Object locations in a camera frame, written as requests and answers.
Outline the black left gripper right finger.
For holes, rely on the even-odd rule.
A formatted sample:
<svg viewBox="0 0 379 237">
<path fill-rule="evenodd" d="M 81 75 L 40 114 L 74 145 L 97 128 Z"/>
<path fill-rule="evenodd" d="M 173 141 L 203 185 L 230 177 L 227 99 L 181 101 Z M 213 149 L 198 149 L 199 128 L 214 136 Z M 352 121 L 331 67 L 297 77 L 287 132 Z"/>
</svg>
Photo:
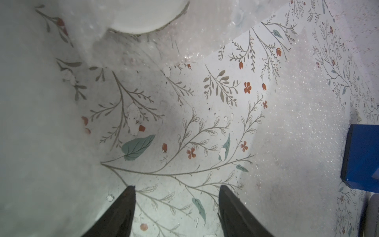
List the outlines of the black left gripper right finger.
<svg viewBox="0 0 379 237">
<path fill-rule="evenodd" d="M 220 186 L 218 216 L 225 237 L 273 237 L 226 185 Z"/>
</svg>

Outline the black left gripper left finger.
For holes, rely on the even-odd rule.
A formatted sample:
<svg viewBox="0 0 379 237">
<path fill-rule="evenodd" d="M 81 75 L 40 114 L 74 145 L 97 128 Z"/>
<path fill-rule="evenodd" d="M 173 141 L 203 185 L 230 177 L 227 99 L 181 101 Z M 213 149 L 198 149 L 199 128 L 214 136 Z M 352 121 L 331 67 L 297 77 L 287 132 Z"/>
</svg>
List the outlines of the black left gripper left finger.
<svg viewBox="0 0 379 237">
<path fill-rule="evenodd" d="M 84 237 L 129 237 L 136 205 L 134 186 L 128 186 Z"/>
</svg>

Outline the clear bubble wrap sheet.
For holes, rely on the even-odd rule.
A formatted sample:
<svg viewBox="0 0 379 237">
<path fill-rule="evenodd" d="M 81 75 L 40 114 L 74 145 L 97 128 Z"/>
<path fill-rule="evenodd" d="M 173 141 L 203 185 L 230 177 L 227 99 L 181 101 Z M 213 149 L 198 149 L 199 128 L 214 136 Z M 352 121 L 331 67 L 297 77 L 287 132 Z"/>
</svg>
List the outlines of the clear bubble wrap sheet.
<svg viewBox="0 0 379 237">
<path fill-rule="evenodd" d="M 332 237 L 350 116 L 302 31 L 264 100 L 239 198 L 276 237 Z"/>
</svg>

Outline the frosted clear glass vase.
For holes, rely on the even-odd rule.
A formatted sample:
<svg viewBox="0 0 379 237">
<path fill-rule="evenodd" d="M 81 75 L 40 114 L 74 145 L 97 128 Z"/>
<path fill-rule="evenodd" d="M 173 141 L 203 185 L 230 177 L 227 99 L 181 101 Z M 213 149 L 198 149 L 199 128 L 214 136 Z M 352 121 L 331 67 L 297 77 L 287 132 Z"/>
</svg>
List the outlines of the frosted clear glass vase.
<svg viewBox="0 0 379 237">
<path fill-rule="evenodd" d="M 109 206 L 104 151 L 29 1 L 1 1 L 1 236 L 80 237 Z"/>
</svg>

